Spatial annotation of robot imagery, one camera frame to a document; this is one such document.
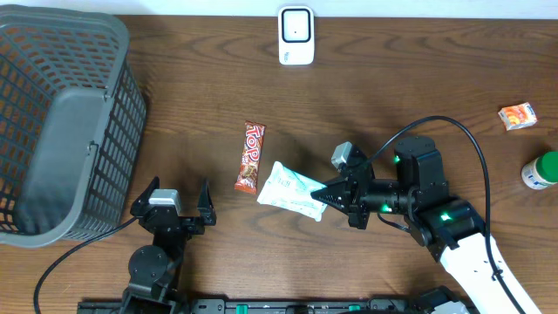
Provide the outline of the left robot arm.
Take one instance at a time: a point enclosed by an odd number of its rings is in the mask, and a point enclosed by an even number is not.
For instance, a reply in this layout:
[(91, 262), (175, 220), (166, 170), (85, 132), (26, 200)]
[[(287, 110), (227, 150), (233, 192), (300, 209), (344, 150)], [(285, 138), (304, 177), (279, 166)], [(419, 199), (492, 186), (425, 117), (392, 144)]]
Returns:
[(178, 191), (160, 188), (154, 177), (146, 190), (133, 202), (131, 214), (139, 225), (153, 235), (150, 245), (137, 249), (130, 257), (130, 281), (119, 310), (130, 313), (189, 313), (190, 303), (176, 291), (184, 248), (193, 236), (205, 233), (216, 224), (208, 182), (199, 196), (197, 216), (182, 216)]

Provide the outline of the light blue wipes pack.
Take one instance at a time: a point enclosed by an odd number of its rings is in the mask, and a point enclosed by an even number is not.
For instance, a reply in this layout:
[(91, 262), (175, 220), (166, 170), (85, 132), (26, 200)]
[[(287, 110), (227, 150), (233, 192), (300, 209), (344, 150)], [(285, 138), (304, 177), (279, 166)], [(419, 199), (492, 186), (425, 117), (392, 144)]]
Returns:
[(305, 215), (320, 222), (327, 205), (314, 200), (311, 193), (325, 185), (285, 167), (276, 161), (269, 178), (265, 181), (257, 201)]

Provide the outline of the green lid jar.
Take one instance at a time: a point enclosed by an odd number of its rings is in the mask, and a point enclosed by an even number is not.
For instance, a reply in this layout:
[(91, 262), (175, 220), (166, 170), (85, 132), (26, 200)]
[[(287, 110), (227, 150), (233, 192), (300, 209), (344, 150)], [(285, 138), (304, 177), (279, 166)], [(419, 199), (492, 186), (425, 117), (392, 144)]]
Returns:
[(558, 181), (558, 153), (547, 152), (530, 161), (521, 170), (523, 182), (532, 189), (549, 188)]

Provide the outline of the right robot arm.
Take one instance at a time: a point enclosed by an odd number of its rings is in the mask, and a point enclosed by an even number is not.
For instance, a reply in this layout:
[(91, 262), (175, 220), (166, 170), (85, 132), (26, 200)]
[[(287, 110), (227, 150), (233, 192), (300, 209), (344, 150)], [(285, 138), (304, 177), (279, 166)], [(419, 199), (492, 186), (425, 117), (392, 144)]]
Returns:
[(462, 287), (480, 313), (536, 313), (538, 307), (503, 259), (473, 205), (451, 195), (443, 161), (428, 137), (407, 137), (394, 148), (397, 177), (376, 178), (358, 147), (338, 146), (340, 173), (312, 198), (365, 229), (371, 214), (402, 215), (408, 232)]

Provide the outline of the small orange box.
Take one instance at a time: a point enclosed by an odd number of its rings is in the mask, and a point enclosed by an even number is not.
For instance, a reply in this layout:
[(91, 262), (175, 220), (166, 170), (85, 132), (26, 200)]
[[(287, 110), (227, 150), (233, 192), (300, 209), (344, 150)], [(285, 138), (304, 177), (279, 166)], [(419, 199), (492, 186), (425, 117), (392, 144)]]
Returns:
[(538, 121), (533, 107), (528, 102), (503, 107), (498, 115), (507, 131), (530, 127)]

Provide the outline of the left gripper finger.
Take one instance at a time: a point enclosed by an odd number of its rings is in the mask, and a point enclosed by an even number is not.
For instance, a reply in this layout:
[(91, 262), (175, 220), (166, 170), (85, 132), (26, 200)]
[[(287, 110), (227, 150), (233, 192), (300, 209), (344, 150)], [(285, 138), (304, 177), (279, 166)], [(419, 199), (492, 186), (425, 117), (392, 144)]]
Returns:
[(201, 185), (201, 193), (197, 204), (197, 209), (201, 216), (214, 216), (214, 205), (209, 193), (208, 180), (204, 180)]
[(160, 187), (160, 179), (155, 176), (147, 188), (138, 196), (138, 198), (133, 202), (131, 209), (143, 209), (149, 204), (149, 198), (152, 193)]

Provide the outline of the red chocolate bar wrapper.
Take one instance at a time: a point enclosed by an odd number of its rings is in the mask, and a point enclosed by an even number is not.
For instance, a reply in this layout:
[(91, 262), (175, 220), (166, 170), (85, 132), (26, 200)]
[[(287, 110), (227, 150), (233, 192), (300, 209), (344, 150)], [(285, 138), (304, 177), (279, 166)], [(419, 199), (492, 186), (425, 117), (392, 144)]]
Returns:
[(245, 121), (241, 165), (235, 182), (235, 190), (256, 194), (265, 130), (266, 126), (263, 124)]

